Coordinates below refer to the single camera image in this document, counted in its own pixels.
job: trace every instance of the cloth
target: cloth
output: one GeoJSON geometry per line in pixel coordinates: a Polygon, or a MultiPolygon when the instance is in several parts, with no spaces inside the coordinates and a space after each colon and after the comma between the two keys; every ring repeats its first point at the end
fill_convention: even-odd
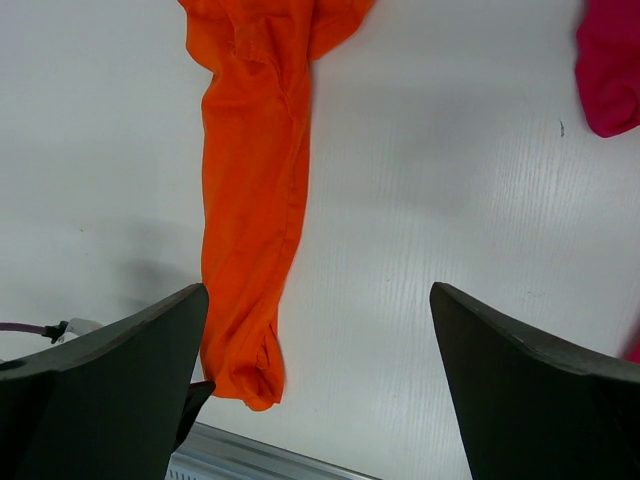
{"type": "Polygon", "coordinates": [[[307,198],[309,63],[373,0],[180,1],[187,49],[214,73],[202,100],[203,369],[216,396],[266,410],[284,387],[277,310],[307,198]]]}
{"type": "Polygon", "coordinates": [[[576,78],[591,129],[601,137],[640,124],[640,0],[589,0],[577,34],[576,78]]]}

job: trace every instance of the white table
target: white table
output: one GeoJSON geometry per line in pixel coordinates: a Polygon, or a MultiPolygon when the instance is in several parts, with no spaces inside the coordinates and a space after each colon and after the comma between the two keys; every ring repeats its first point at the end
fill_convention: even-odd
{"type": "MultiPolygon", "coordinates": [[[[200,420],[385,479],[469,479],[432,282],[619,354],[640,300],[640,130],[575,93],[578,0],[381,0],[315,68],[282,301],[288,385],[200,420]]],[[[0,314],[116,320],[199,278],[199,101],[177,2],[0,1],[0,314]]],[[[0,358],[43,347],[7,334],[0,358]]]]}

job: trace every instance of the folded orange cloth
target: folded orange cloth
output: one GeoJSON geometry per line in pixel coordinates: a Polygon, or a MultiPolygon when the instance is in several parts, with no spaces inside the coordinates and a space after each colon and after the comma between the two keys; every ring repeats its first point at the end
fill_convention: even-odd
{"type": "Polygon", "coordinates": [[[279,403],[278,302],[302,233],[310,59],[359,27],[373,0],[180,0],[187,49],[214,74],[202,100],[209,314],[201,347],[215,395],[279,403]]]}

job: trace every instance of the pink cloth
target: pink cloth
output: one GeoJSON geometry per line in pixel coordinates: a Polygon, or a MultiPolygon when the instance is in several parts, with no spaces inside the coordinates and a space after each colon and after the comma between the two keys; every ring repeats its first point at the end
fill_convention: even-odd
{"type": "Polygon", "coordinates": [[[640,0],[588,0],[577,39],[576,79],[591,129],[612,137],[640,125],[640,0]]]}

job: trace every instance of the orange fabric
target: orange fabric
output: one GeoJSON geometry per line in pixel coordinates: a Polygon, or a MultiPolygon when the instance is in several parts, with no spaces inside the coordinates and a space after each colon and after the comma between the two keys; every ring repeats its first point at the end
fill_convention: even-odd
{"type": "Polygon", "coordinates": [[[277,310],[307,199],[309,60],[354,33],[373,0],[180,1],[187,49],[214,73],[202,100],[202,363],[216,396],[266,410],[284,387],[277,310]]]}

